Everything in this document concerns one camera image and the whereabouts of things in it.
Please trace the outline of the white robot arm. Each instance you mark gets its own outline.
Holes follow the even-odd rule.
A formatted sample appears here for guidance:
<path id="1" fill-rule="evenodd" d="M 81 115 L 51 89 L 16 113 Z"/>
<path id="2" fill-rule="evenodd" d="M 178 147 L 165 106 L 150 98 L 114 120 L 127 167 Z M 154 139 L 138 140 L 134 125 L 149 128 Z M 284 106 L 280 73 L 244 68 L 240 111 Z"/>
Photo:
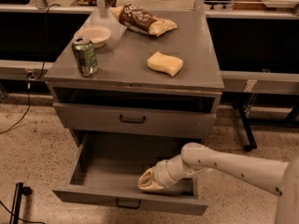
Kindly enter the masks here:
<path id="1" fill-rule="evenodd" d="M 174 186 L 179 180 L 211 168 L 278 196 L 275 224 L 299 223 L 299 158 L 275 161 L 219 152 L 198 143 L 188 143 L 180 153 L 159 161 L 139 177 L 144 191 Z"/>

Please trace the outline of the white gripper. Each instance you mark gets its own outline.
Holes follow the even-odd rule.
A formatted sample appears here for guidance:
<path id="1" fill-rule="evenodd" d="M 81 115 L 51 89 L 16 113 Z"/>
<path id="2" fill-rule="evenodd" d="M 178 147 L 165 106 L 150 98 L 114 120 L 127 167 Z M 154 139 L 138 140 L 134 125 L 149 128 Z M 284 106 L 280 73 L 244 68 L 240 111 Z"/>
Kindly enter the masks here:
<path id="1" fill-rule="evenodd" d="M 206 170 L 208 167 L 198 160 L 180 154 L 169 160 L 159 161 L 152 169 L 149 168 L 139 177 L 138 188 L 148 192 L 170 188 L 181 179 L 197 177 Z"/>

